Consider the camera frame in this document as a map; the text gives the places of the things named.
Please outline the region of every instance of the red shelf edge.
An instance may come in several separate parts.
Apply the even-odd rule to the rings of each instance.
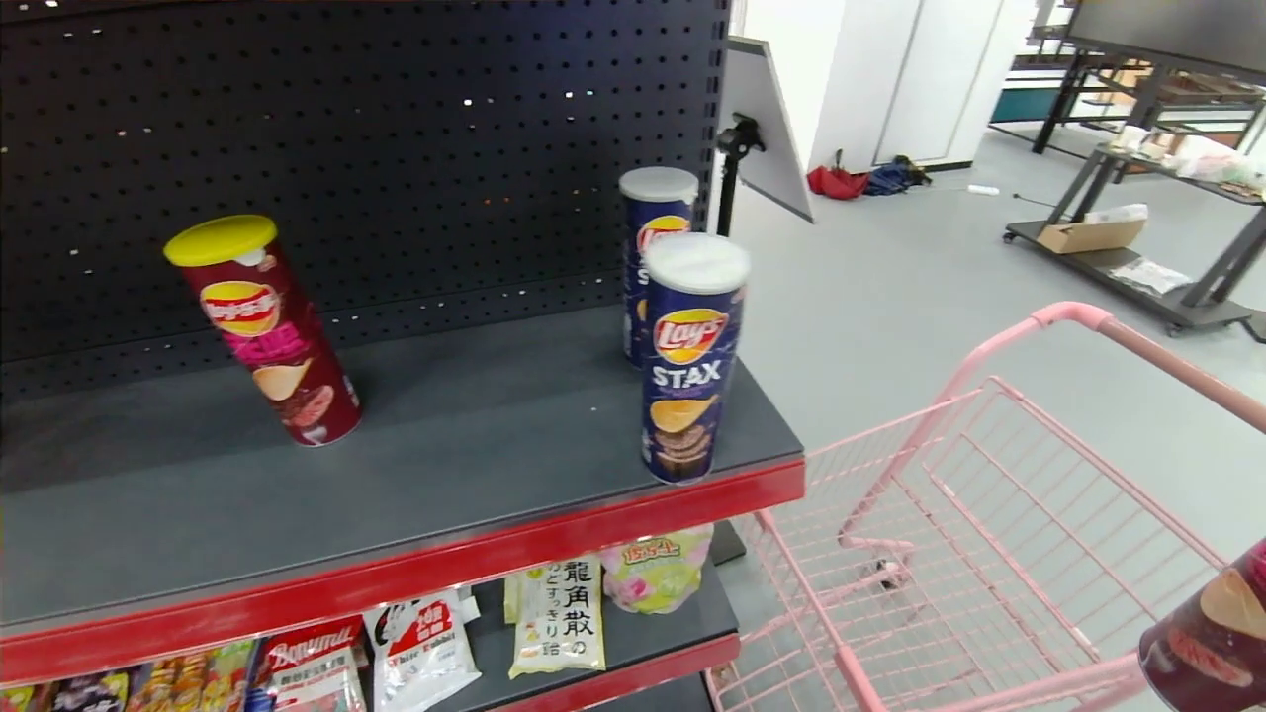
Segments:
[[[804,494],[805,462],[801,457],[667,489],[633,502],[194,603],[0,637],[0,687],[118,669],[271,635],[446,587],[570,559],[639,536],[746,514],[800,499]]]
[[[498,707],[496,712],[575,712],[625,697],[660,683],[705,673],[738,658],[742,642],[730,633],[653,658],[637,665],[603,673],[529,699]]]

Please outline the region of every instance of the yellow lid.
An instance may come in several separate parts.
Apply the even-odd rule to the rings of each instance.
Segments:
[[[263,215],[229,215],[194,226],[167,241],[162,253],[177,267],[205,267],[261,250],[277,237]]]

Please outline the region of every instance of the cart handle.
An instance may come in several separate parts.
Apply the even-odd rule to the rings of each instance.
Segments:
[[[950,379],[950,383],[946,384],[946,389],[937,397],[937,403],[948,400],[961,393],[966,381],[972,378],[985,359],[990,357],[995,351],[1018,338],[1047,328],[1056,322],[1076,322],[1093,332],[1101,333],[1157,369],[1182,381],[1191,390],[1222,405],[1241,421],[1266,433],[1266,405],[1262,405],[1250,398],[1248,394],[1236,390],[1231,385],[1200,370],[1190,361],[1180,357],[1177,353],[1166,350],[1160,343],[1118,322],[1106,310],[1080,302],[1058,302],[1050,307],[1043,307],[1033,312],[1028,319],[974,348],[963,359],[962,365]]]

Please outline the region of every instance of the white lid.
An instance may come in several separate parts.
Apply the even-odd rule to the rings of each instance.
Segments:
[[[699,179],[690,171],[667,166],[633,168],[620,176],[620,193],[647,203],[694,203],[699,196]]]
[[[642,257],[651,279],[686,294],[725,294],[747,283],[752,257],[724,237],[701,232],[665,234]]]

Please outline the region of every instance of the lay's logo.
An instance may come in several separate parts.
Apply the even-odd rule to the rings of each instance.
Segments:
[[[204,286],[199,298],[213,324],[247,338],[268,333],[281,318],[281,299],[266,284],[218,281]]]
[[[655,323],[655,350],[665,360],[684,366],[694,364],[717,343],[729,315],[715,309],[682,309]]]
[[[690,220],[681,215],[660,215],[637,231],[637,253],[646,255],[646,248],[661,234],[690,232]]]

